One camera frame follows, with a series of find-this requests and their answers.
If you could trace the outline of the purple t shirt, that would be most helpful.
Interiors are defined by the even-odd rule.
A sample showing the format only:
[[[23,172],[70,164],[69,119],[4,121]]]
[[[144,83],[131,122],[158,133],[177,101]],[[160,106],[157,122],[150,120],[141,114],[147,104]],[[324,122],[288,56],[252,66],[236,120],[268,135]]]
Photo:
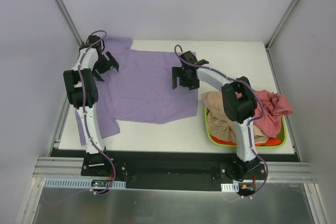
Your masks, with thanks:
[[[106,51],[119,64],[97,81],[96,112],[102,138],[120,133],[118,121],[164,124],[197,115],[198,90],[172,88],[173,52],[131,49],[132,39],[107,37]]]

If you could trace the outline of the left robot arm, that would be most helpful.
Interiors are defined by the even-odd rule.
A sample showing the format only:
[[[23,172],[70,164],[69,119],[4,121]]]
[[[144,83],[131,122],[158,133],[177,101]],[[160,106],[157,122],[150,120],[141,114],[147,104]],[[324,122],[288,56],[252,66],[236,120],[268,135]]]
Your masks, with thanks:
[[[108,175],[112,165],[98,124],[96,108],[99,92],[96,82],[104,81],[102,74],[112,69],[119,70],[118,62],[110,52],[105,51],[106,36],[103,30],[91,33],[80,46],[75,65],[63,72],[68,101],[80,118],[85,137],[84,166],[92,168],[99,176]]]

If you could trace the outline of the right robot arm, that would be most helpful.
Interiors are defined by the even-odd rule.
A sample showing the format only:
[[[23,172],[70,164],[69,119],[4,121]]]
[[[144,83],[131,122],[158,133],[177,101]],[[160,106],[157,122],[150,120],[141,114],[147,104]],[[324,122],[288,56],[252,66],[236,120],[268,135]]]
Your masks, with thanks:
[[[225,115],[234,122],[236,155],[242,162],[236,166],[236,173],[242,179],[250,178],[255,173],[251,162],[257,160],[253,123],[260,98],[246,77],[229,77],[210,66],[207,60],[198,60],[191,51],[174,53],[181,66],[172,67],[172,89],[181,86],[195,90],[202,81],[221,92]]]

